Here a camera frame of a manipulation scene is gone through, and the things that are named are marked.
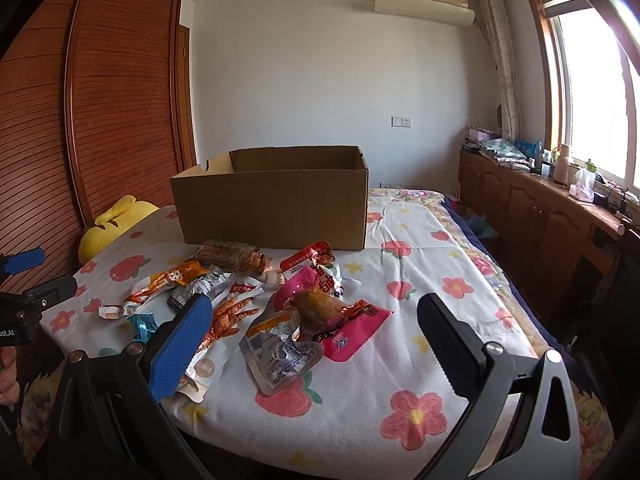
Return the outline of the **person's left hand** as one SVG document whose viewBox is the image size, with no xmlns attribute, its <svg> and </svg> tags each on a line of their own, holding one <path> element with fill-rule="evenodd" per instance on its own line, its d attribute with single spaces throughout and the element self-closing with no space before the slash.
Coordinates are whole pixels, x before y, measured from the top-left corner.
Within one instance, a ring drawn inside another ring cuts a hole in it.
<svg viewBox="0 0 640 480">
<path fill-rule="evenodd" d="M 2 347 L 0 358 L 0 404 L 10 406 L 20 397 L 20 384 L 17 382 L 17 352 L 14 347 Z"/>
</svg>

